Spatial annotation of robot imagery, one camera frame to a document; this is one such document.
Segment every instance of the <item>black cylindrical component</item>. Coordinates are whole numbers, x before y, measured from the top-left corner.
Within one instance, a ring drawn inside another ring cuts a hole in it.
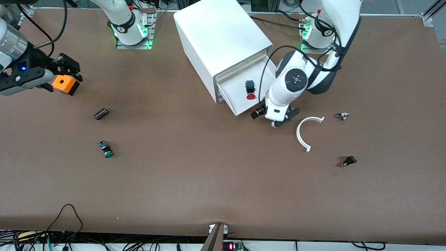
[[[348,156],[342,163],[341,167],[345,167],[354,163],[356,163],[356,159],[353,156]]]

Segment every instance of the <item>green push button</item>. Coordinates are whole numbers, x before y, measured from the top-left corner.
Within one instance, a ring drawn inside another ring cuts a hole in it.
[[[104,157],[107,159],[111,158],[113,155],[115,155],[115,154],[111,151],[104,152]]]

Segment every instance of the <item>black cable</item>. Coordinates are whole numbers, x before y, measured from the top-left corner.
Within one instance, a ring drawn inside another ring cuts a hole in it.
[[[260,77],[260,84],[259,84],[259,106],[260,106],[260,108],[262,109],[262,111],[263,111],[264,113],[265,113],[265,109],[263,108],[262,103],[261,103],[261,100],[260,100],[260,94],[261,94],[260,90],[261,90],[261,88],[262,88],[263,75],[265,74],[266,67],[267,67],[267,65],[268,65],[268,62],[271,60],[271,57],[276,53],[276,51],[278,51],[279,49],[282,49],[282,48],[291,48],[291,49],[294,49],[294,50],[300,52],[300,53],[301,53],[301,54],[302,54],[302,55],[303,55],[303,56],[304,56],[304,57],[305,57],[311,64],[313,64],[315,67],[319,67],[318,65],[316,65],[315,62],[313,62],[313,61],[310,59],[310,57],[309,57],[307,54],[305,54],[303,51],[301,51],[300,49],[298,49],[298,48],[296,48],[296,47],[294,47],[294,46],[290,46],[290,45],[282,45],[282,46],[278,47],[277,49],[275,49],[275,50],[271,53],[271,55],[268,57],[268,60],[267,60],[266,63],[265,63],[265,67],[263,67],[262,76]],[[325,68],[323,68],[323,67],[319,67],[319,68],[321,68],[322,71],[337,71],[337,70],[341,69],[340,66],[339,66],[338,68],[336,68],[336,69],[325,69]]]
[[[37,237],[34,237],[34,242],[31,244],[31,247],[28,249],[28,251],[31,251],[31,249],[34,249],[34,251],[36,251],[36,248],[34,247],[34,245],[37,244],[37,240],[39,239],[39,237],[42,236],[41,234]]]
[[[382,244],[383,244],[383,247],[382,247],[382,248],[368,247],[368,246],[365,245],[364,242],[361,242],[362,246],[356,245],[354,242],[351,242],[351,243],[352,243],[355,247],[365,249],[365,251],[368,251],[369,249],[370,249],[370,250],[375,250],[375,251],[381,251],[381,250],[384,250],[384,249],[386,248],[386,244],[385,244],[385,243],[382,243]]]
[[[297,26],[292,26],[292,25],[286,25],[286,24],[276,23],[276,22],[273,22],[273,21],[270,21],[270,20],[261,19],[261,18],[258,18],[258,17],[252,17],[252,16],[251,16],[251,18],[252,18],[252,19],[256,19],[256,20],[260,20],[260,21],[263,21],[263,22],[267,22],[267,23],[270,23],[270,24],[280,25],[280,26],[289,27],[289,28],[294,28],[294,29],[299,29],[299,30],[305,30],[305,28],[303,28],[303,27],[297,27]]]
[[[107,245],[105,245],[104,240],[102,239],[101,234],[98,233],[98,235],[99,235],[99,238],[101,238],[101,242],[102,242],[102,245],[105,247],[105,250],[107,250],[107,251],[111,251],[111,250],[107,247]]]
[[[54,247],[57,247],[57,245],[59,245],[62,242],[63,237],[65,236],[66,232],[67,232],[67,230],[63,231],[62,236],[60,236],[60,239],[58,241],[54,241],[54,244],[53,244]]]
[[[14,249],[16,251],[20,251],[20,245],[19,245],[19,238],[17,237],[16,233],[14,231],[12,231],[12,242],[14,244]]]
[[[130,244],[128,243],[127,245],[125,245],[123,251],[137,251],[140,248],[142,248],[142,246],[144,246],[145,244],[151,243],[152,245],[150,246],[149,251],[152,249],[153,245],[155,244],[155,250],[158,247],[158,251],[161,248],[159,246],[160,241],[166,241],[166,240],[170,240],[170,239],[175,239],[175,238],[179,238],[179,236],[174,236],[174,237],[163,237],[163,238],[158,238],[158,239],[152,239],[149,241],[143,241],[143,242],[137,242],[135,244],[133,244],[132,246],[130,246],[129,248],[127,248],[127,246]]]
[[[181,251],[180,239],[177,239],[177,251]]]
[[[317,16],[314,17],[314,16],[312,16],[311,14],[309,14],[306,10],[303,9],[303,7],[302,7],[302,5],[301,5],[301,2],[302,2],[302,0],[297,0],[297,3],[298,3],[297,7],[298,7],[298,8],[301,8],[302,12],[303,12],[304,14],[306,14],[307,16],[309,16],[310,18],[313,18],[314,20],[319,21],[320,23],[323,23],[323,24],[324,24],[325,26],[327,26],[330,30],[332,30],[333,33],[334,33],[334,41],[333,41],[333,43],[336,44],[336,40],[338,40],[338,41],[339,41],[339,46],[342,47],[341,39],[340,39],[340,37],[339,37],[338,32],[336,31],[336,28],[335,28],[334,26],[331,26],[330,24],[328,24],[328,23],[325,22],[324,20],[319,19]],[[286,12],[284,12],[284,11],[277,10],[277,12],[284,14],[287,18],[289,18],[289,19],[291,19],[291,20],[293,20],[293,21],[297,21],[297,22],[299,22],[298,19],[291,17],[290,15],[288,15],[288,13],[286,13]],[[320,59],[322,58],[322,56],[324,56],[325,54],[327,54],[330,50],[333,50],[333,49],[330,48],[329,50],[327,50],[326,52],[324,52],[324,53],[318,58],[318,65],[320,64]]]
[[[62,0],[62,2],[63,2],[63,8],[64,8],[63,24],[62,24],[62,28],[60,29],[60,32],[57,35],[57,37],[54,38],[53,40],[51,40],[52,44],[54,44],[57,40],[59,40],[59,38],[62,36],[63,32],[65,31],[66,20],[67,20],[67,16],[68,16],[68,9],[66,7],[66,0]]]
[[[71,247],[71,242],[70,242],[70,240],[67,240],[67,242],[68,242],[68,246],[70,247],[70,251],[73,251],[73,248]]]
[[[20,12],[22,12],[22,14],[26,17],[26,19],[28,19],[37,29],[39,29],[39,31],[41,31],[49,40],[53,40],[50,35],[48,35],[48,33],[46,31],[44,31],[36,22],[34,22],[34,20],[32,20],[26,13],[25,10],[20,6],[20,4],[17,4],[17,7],[19,8]],[[48,54],[48,57],[51,57],[51,55],[54,52],[54,44],[51,44],[51,51]]]
[[[242,242],[243,251],[250,251],[247,247],[245,247],[243,240],[240,240],[240,241]]]
[[[288,15],[288,13],[286,13],[285,11],[281,11],[281,10],[278,9],[276,12],[282,13],[282,14],[285,15],[285,17],[287,17],[287,18],[289,18],[289,19],[291,19],[293,21],[299,22],[299,19],[293,18],[292,16]]]
[[[334,32],[334,43],[336,43],[336,39],[337,39],[337,40],[339,41],[339,45],[342,47],[342,42],[341,42],[341,39],[339,39],[339,34],[338,34],[338,32],[336,31],[336,29],[335,29],[333,26],[331,26],[330,24],[328,24],[327,22],[325,22],[324,20],[321,20],[321,19],[319,19],[318,17],[314,17],[314,16],[310,15],[306,10],[304,10],[304,9],[302,8],[302,5],[301,5],[301,4],[302,4],[302,0],[297,0],[297,2],[298,2],[297,7],[298,7],[298,8],[301,8],[302,12],[303,12],[305,15],[309,16],[310,18],[313,18],[314,20],[317,20],[317,21],[323,23],[325,26],[327,26],[327,27],[329,27],[331,30],[333,30],[333,32]]]
[[[11,235],[10,236],[3,236],[3,238],[14,237],[15,234],[21,234],[21,233],[27,232],[27,231],[16,231],[15,233],[13,233],[12,230],[9,230],[9,231],[10,231]],[[37,235],[37,234],[30,234],[30,235],[27,235],[27,236],[23,236],[23,237],[17,238],[17,240],[18,240],[17,243],[19,243],[21,240],[32,238],[35,235]],[[9,245],[9,244],[14,244],[14,241],[15,241],[14,239],[11,239],[11,240],[2,242],[2,244],[0,244],[0,247],[5,246],[5,245]]]
[[[136,7],[142,9],[141,5],[138,5],[134,0],[132,0],[132,2],[136,5]]]
[[[142,2],[142,3],[145,3],[145,4],[147,4],[147,5],[151,5],[151,6],[153,6],[153,7],[156,7],[156,8],[159,8],[159,9],[161,9],[159,6],[156,6],[156,5],[154,5],[154,4],[152,4],[150,1],[148,1],[148,0],[139,0],[140,2]]]
[[[65,246],[67,245],[67,243],[68,243],[68,241],[70,240],[70,238],[71,237],[73,237],[73,235],[75,235],[75,234],[77,234],[80,230],[82,230],[82,228],[83,228],[83,222],[82,222],[82,220],[81,220],[81,218],[79,217],[79,215],[78,215],[78,212],[76,211],[76,208],[72,205],[72,204],[70,204],[70,203],[68,203],[68,204],[65,204],[61,209],[60,209],[60,212],[59,212],[59,214],[57,215],[57,217],[54,219],[54,221],[48,226],[48,228],[46,229],[46,232],[48,232],[49,230],[50,230],[50,227],[59,219],[59,217],[60,217],[60,215],[62,214],[62,211],[63,211],[63,209],[66,207],[66,206],[70,206],[72,209],[73,209],[73,211],[74,211],[74,214],[76,215],[76,218],[79,220],[79,222],[81,223],[81,227],[79,228],[79,230],[77,230],[76,232],[74,232],[74,233],[72,233],[68,238],[67,238],[67,241],[65,242]]]

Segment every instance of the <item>black electrical component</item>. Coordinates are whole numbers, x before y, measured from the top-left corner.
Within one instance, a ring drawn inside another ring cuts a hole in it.
[[[356,159],[353,156],[348,156],[342,163],[341,167],[345,167],[354,163],[356,163]]]
[[[101,120],[103,117],[105,117],[105,116],[108,115],[109,113],[110,113],[110,112],[109,112],[107,109],[102,108],[102,110],[98,111],[98,112],[94,115],[94,117],[95,117],[95,119],[97,119],[97,120]]]

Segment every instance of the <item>small metal part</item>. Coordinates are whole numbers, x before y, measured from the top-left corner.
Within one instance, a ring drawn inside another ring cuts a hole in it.
[[[99,142],[98,145],[101,148],[101,150],[104,151],[104,158],[108,159],[111,158],[113,155],[115,155],[110,149],[110,144],[107,141],[103,140]]]
[[[342,120],[347,120],[347,117],[350,116],[350,113],[338,113],[336,115],[337,118],[340,118]]]
[[[109,112],[107,109],[102,108],[102,110],[98,111],[98,112],[94,115],[94,117],[95,117],[95,119],[97,119],[97,120],[101,120],[103,117],[105,117],[105,116],[108,115],[109,113],[110,113],[110,112]]]
[[[345,167],[345,166],[348,166],[348,165],[350,165],[350,164],[354,164],[354,163],[356,163],[357,161],[356,161],[356,159],[353,157],[353,156],[348,156],[345,160],[344,160],[344,162],[341,164],[341,167]]]

